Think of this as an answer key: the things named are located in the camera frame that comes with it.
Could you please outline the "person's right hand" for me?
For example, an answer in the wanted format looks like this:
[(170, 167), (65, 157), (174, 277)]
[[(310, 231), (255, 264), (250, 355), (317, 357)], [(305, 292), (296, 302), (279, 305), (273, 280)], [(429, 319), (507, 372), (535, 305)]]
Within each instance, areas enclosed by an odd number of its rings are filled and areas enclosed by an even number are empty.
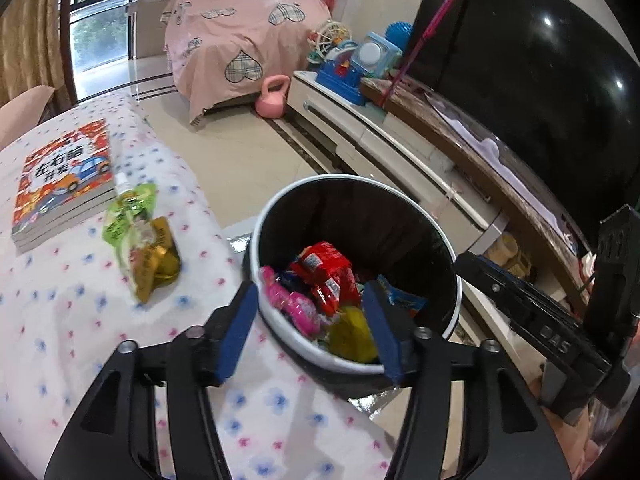
[(579, 479), (599, 458), (620, 428), (631, 403), (632, 400), (627, 399), (616, 408), (607, 408), (594, 400), (580, 412), (574, 424), (544, 409), (573, 479)]

